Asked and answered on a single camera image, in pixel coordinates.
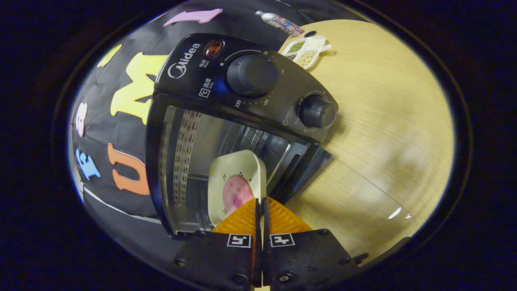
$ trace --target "temperature dial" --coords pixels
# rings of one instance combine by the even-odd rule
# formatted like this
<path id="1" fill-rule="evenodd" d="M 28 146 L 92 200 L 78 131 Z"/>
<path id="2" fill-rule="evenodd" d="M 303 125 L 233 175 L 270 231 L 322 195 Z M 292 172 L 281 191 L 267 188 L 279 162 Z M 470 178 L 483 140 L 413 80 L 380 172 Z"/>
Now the temperature dial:
<path id="1" fill-rule="evenodd" d="M 337 108 L 321 95 L 311 95 L 300 105 L 299 117 L 307 127 L 328 128 L 336 119 Z"/>
<path id="2" fill-rule="evenodd" d="M 242 55 L 230 63 L 226 79 L 235 93 L 244 97 L 259 97 L 276 86 L 278 69 L 271 57 L 262 54 Z"/>

